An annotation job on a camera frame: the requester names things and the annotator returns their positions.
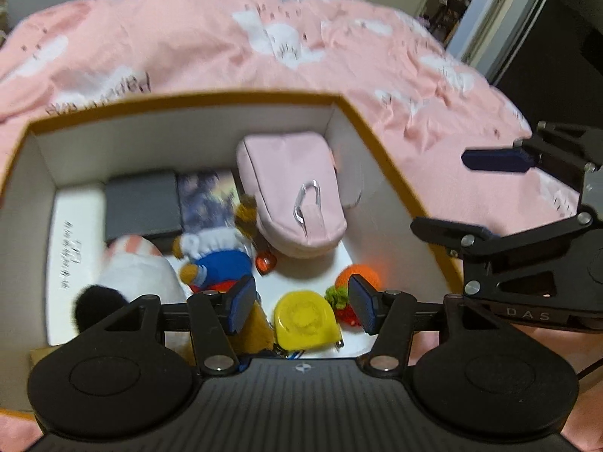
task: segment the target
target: book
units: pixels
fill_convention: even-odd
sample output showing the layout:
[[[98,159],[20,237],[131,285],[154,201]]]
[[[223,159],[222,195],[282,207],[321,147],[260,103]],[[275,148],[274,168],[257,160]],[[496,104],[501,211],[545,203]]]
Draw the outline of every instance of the book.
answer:
[[[234,227],[239,194],[230,170],[179,175],[178,192],[184,232]]]
[[[176,174],[171,171],[124,175],[105,186],[105,241],[137,234],[170,253],[182,233]]]

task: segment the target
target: black pom-pom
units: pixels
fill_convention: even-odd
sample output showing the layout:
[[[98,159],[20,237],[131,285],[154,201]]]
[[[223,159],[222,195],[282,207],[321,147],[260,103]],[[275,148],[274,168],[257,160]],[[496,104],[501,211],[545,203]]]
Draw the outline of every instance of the black pom-pom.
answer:
[[[115,289],[90,286],[75,301],[73,316],[81,333],[108,315],[128,305],[128,301]]]

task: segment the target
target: blue gripper pad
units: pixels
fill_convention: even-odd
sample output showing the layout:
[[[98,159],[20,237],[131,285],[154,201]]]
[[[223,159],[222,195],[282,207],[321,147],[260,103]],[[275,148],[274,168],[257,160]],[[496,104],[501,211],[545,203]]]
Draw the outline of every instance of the blue gripper pad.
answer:
[[[257,297],[256,281],[250,277],[245,285],[238,289],[230,303],[230,314],[228,315],[228,334],[239,333],[243,329],[245,321],[251,312],[253,303]]]
[[[525,173],[536,166],[534,158],[518,147],[465,149],[461,161],[470,170]]]
[[[347,291],[350,305],[364,331],[378,334],[385,316],[379,292],[358,274],[350,277]]]

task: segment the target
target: orange knitted ball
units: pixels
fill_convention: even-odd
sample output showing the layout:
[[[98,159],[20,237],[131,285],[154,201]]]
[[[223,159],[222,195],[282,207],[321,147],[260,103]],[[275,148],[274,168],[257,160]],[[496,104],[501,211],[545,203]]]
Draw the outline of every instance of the orange knitted ball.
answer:
[[[364,279],[375,289],[382,289],[381,279],[379,278],[377,272],[375,272],[369,266],[361,265],[360,263],[355,263],[354,265],[350,265],[349,267],[343,269],[342,273],[340,273],[335,280],[335,286],[347,287],[348,280],[355,273],[362,275]]]

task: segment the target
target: pink pouch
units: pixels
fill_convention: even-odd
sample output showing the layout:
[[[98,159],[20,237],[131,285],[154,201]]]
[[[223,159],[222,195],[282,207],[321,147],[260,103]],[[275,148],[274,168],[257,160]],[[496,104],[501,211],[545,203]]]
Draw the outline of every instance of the pink pouch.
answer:
[[[257,227],[292,258],[337,246],[346,232],[331,150],[315,132],[247,136],[237,148],[240,180],[257,200]]]

